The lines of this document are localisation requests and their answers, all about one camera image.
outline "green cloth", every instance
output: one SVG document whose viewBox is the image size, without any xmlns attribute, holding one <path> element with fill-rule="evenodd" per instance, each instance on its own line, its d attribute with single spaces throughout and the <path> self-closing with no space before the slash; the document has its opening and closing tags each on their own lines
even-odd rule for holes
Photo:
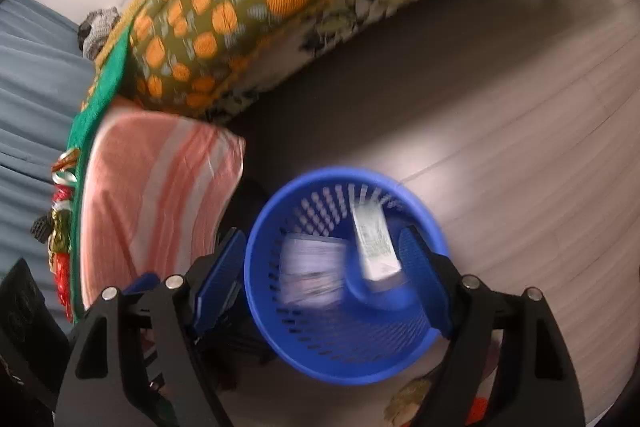
<svg viewBox="0 0 640 427">
<path fill-rule="evenodd" d="M 118 92 L 124 65 L 129 49 L 129 32 L 127 28 L 120 36 L 116 46 L 109 55 L 107 62 L 100 73 L 94 95 L 90 98 L 87 108 L 78 113 L 74 118 L 67 142 L 67 148 L 78 148 L 80 157 L 76 166 L 76 193 L 71 219 L 71 252 L 69 288 L 71 291 L 71 309 L 74 314 L 74 322 L 84 316 L 84 304 L 82 304 L 82 287 L 80 278 L 80 218 L 82 216 L 82 192 L 84 189 L 84 172 L 86 171 L 89 156 L 94 145 L 95 133 L 102 121 L 105 110 Z"/>
</svg>

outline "gray knit fabric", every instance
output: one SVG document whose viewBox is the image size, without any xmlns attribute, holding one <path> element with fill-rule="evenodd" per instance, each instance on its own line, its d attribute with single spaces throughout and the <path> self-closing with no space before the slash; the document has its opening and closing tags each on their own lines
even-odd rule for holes
<svg viewBox="0 0 640 427">
<path fill-rule="evenodd" d="M 89 13 L 86 22 L 91 25 L 89 36 L 82 45 L 82 56 L 89 60 L 95 60 L 107 41 L 111 29 L 116 25 L 120 14 L 117 8 L 97 10 Z"/>
</svg>

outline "blue basket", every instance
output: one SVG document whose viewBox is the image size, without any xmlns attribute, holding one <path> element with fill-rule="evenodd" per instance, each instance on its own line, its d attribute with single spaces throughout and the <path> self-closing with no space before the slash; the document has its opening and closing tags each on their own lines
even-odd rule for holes
<svg viewBox="0 0 640 427">
<path fill-rule="evenodd" d="M 449 257 L 442 232 L 418 198 L 381 174 L 352 168 L 310 172 L 281 188 L 249 237 L 244 283 L 255 322 L 284 360 L 318 380 L 384 380 L 418 360 L 438 335 L 409 283 L 372 293 L 364 282 L 351 203 L 370 199 L 383 205 L 396 251 L 400 231 L 416 225 L 431 250 Z M 335 307 L 302 309 L 280 301 L 283 239 L 301 232 L 349 241 L 346 291 Z"/>
</svg>

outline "wooden floor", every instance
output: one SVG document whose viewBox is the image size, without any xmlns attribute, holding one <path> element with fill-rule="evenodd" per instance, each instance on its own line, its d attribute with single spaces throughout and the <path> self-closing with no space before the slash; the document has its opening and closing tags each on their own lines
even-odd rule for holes
<svg viewBox="0 0 640 427">
<path fill-rule="evenodd" d="M 236 129 L 249 174 L 273 190 L 328 164 L 402 180 L 462 273 L 545 292 L 587 419 L 619 394 L 640 345 L 640 0 L 424 0 L 265 96 Z M 445 348 L 356 389 L 250 365 L 223 400 L 238 426 L 378 425 Z"/>
</svg>

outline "gray curtain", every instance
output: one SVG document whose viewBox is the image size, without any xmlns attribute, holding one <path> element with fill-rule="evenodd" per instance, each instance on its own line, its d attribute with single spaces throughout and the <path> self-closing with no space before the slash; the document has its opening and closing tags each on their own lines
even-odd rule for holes
<svg viewBox="0 0 640 427">
<path fill-rule="evenodd" d="M 30 228 L 50 207 L 50 166 L 94 78 L 77 32 L 34 0 L 0 0 L 0 279 L 24 257 L 61 324 L 47 248 Z"/>
</svg>

